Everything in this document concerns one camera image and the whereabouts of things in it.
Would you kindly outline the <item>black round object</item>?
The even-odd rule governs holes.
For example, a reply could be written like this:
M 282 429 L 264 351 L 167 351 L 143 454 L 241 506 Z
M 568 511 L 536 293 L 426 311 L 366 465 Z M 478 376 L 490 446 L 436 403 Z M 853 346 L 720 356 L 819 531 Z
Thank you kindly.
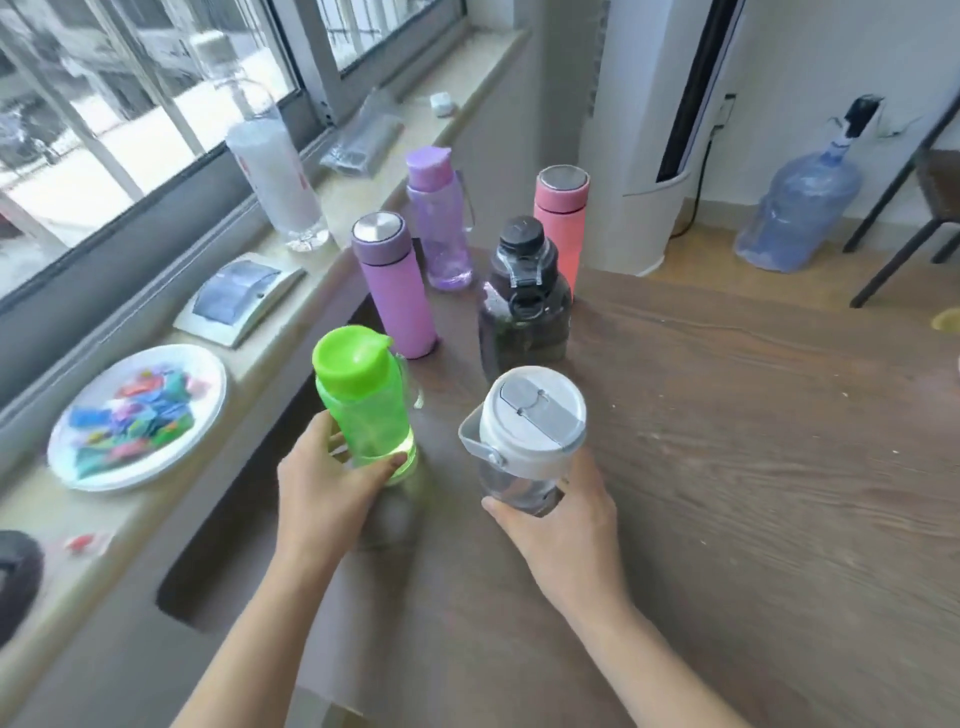
M 42 587 L 42 545 L 19 530 L 0 529 L 0 650 L 15 637 Z

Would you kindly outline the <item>white plate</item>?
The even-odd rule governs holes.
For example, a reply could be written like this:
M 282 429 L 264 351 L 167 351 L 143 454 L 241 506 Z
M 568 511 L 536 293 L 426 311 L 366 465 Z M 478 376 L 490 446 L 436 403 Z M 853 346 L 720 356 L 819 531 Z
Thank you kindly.
M 74 406 L 101 406 L 113 396 L 119 386 L 134 377 L 138 371 L 162 365 L 182 367 L 189 374 L 209 382 L 207 394 L 194 405 L 194 427 L 174 443 L 142 460 L 80 479 L 74 467 L 73 445 L 77 434 L 67 424 L 69 409 Z M 117 492 L 154 480 L 189 454 L 212 428 L 226 402 L 229 382 L 221 359 L 203 346 L 174 344 L 140 350 L 97 374 L 74 397 L 51 432 L 46 448 L 47 464 L 63 485 L 82 492 Z

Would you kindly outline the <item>purple steel-capped thermos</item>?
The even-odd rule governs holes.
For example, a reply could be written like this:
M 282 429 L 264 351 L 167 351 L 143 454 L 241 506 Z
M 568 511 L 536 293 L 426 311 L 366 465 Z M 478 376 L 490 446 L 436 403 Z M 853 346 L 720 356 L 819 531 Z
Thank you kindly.
M 354 254 L 393 349 L 407 359 L 430 355 L 438 332 L 413 238 L 401 215 L 376 211 L 351 229 Z

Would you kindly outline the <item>person's right forearm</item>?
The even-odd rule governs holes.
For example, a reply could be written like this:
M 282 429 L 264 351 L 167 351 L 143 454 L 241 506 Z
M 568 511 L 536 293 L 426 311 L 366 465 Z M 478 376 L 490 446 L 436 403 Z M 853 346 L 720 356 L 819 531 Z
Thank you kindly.
M 752 728 L 621 592 L 558 605 L 636 728 Z

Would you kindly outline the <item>large blue water jug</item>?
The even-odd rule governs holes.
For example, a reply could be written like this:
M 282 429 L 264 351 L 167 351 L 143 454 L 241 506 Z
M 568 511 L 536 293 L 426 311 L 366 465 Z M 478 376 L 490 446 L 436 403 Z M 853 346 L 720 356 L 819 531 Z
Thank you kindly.
M 858 196 L 862 173 L 849 145 L 789 160 L 774 174 L 734 253 L 755 268 L 791 274 L 803 269 Z

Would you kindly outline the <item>person's right hand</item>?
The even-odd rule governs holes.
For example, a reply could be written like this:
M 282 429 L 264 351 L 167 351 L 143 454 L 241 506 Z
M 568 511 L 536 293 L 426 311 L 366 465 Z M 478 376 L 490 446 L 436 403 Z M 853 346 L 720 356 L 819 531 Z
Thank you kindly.
M 545 516 L 556 540 L 511 540 L 546 600 L 559 605 L 621 593 L 629 600 L 618 541 L 617 507 L 587 447 L 577 450 L 561 483 L 562 498 Z

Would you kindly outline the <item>pile of colourful wrapped candies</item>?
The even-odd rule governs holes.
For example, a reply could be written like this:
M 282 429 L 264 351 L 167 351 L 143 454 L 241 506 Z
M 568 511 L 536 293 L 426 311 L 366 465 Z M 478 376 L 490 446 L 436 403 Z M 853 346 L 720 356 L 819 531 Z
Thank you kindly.
M 101 405 L 74 405 L 67 425 L 77 437 L 74 467 L 86 480 L 132 465 L 191 431 L 195 404 L 210 383 L 183 367 L 138 370 Z

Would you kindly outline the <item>clear tall plastic bottle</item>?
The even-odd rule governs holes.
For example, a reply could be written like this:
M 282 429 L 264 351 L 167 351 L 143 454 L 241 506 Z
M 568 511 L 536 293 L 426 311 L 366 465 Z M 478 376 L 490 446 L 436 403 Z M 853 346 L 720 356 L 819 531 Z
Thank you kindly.
M 221 30 L 195 33 L 190 48 L 210 82 L 205 109 L 272 227 L 297 253 L 330 242 L 330 226 L 270 85 L 253 76 Z

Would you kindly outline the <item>green plastic water bottle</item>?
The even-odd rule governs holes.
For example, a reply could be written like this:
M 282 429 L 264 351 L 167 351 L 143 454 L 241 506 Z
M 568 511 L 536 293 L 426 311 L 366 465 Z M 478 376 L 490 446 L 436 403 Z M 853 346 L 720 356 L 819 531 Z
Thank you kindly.
M 396 454 L 404 464 L 388 481 L 406 480 L 417 463 L 409 412 L 424 405 L 421 386 L 394 341 L 365 325 L 348 324 L 325 334 L 311 361 L 318 394 L 342 431 L 355 467 Z

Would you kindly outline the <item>person's left forearm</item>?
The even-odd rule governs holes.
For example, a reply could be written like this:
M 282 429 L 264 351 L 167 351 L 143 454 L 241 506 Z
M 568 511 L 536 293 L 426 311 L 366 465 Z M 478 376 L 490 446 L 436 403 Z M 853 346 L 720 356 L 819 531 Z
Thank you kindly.
M 342 549 L 279 549 L 170 728 L 284 728 Z

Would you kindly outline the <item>pink steel-capped thermos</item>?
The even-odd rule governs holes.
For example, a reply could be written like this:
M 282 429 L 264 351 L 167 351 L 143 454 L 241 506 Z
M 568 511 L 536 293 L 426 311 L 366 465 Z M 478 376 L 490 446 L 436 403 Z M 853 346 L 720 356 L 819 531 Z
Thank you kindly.
M 558 271 L 575 292 L 585 241 L 590 175 L 570 164 L 541 170 L 535 181 L 534 217 L 558 250 Z

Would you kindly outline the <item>black water jug pump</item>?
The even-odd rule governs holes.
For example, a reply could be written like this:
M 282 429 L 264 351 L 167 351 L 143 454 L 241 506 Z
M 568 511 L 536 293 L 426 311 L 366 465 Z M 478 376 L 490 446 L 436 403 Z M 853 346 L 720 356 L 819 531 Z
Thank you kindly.
M 844 116 L 843 136 L 856 140 L 874 119 L 885 98 L 878 94 L 864 94 L 856 98 Z

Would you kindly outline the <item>person's left hand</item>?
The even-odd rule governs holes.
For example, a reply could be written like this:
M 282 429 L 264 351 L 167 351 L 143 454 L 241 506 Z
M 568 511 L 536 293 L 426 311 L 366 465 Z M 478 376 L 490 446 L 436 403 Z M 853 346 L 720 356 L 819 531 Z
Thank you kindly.
M 333 453 L 345 438 L 330 412 L 315 415 L 277 468 L 279 559 L 318 572 L 339 564 L 354 546 L 375 495 L 347 489 L 350 468 Z

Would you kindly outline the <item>clear plastic bag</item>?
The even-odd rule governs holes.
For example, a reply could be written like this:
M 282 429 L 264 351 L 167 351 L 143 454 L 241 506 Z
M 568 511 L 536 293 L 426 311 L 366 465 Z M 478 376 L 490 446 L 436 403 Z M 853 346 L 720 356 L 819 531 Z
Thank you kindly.
M 354 116 L 334 134 L 320 165 L 336 174 L 370 179 L 404 130 L 404 119 L 394 95 L 374 88 Z

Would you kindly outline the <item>purple translucent water bottle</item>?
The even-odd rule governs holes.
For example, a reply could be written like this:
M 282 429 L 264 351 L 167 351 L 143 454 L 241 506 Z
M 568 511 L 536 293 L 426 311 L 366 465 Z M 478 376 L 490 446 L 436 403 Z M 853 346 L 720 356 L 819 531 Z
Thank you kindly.
M 474 264 L 467 234 L 474 220 L 462 176 L 450 148 L 426 146 L 406 155 L 407 196 L 429 284 L 443 292 L 470 287 Z

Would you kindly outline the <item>grey window frame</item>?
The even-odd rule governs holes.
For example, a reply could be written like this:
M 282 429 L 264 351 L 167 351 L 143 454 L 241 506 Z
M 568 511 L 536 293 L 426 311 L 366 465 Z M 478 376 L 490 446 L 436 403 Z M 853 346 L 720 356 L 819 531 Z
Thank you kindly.
M 275 103 L 305 150 L 467 0 L 0 0 L 0 411 L 253 195 Z

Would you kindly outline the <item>white tray with grey panel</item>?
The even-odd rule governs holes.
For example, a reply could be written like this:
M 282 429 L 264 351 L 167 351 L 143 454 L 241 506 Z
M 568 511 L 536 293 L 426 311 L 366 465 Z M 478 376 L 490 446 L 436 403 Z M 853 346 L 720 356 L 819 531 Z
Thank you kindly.
M 246 252 L 198 288 L 173 326 L 181 333 L 237 350 L 305 275 L 299 265 Z

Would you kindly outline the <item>dark smoky jug bottle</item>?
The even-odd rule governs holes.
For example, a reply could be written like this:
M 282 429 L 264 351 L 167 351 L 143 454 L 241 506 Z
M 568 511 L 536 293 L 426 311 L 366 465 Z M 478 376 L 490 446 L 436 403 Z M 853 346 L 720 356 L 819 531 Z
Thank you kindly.
M 553 367 L 567 354 L 573 295 L 559 251 L 535 217 L 503 227 L 477 303 L 481 365 L 488 383 L 522 366 Z

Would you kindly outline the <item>black-legged chair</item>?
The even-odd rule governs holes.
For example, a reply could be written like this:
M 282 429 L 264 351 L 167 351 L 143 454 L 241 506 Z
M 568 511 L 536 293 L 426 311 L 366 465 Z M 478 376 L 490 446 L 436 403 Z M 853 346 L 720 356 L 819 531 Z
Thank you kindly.
M 842 253 L 852 254 L 870 238 L 892 252 L 849 307 L 862 309 L 945 227 L 953 232 L 933 253 L 933 264 L 960 253 L 960 85 L 843 244 Z

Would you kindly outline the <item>clear bottle with white lid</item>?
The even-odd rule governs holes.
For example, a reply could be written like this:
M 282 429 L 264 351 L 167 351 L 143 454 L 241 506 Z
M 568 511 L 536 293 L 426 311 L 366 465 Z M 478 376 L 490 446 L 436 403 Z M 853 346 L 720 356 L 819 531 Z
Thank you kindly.
M 540 366 L 508 370 L 459 425 L 485 495 L 541 517 L 563 498 L 561 482 L 587 434 L 587 405 L 563 373 Z

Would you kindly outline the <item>white standing air conditioner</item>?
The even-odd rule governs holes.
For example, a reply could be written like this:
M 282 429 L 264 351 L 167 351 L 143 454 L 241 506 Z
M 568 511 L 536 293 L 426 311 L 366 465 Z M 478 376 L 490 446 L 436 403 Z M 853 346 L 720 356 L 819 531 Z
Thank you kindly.
M 581 135 L 591 177 L 582 264 L 645 276 L 695 187 L 749 0 L 609 0 Z

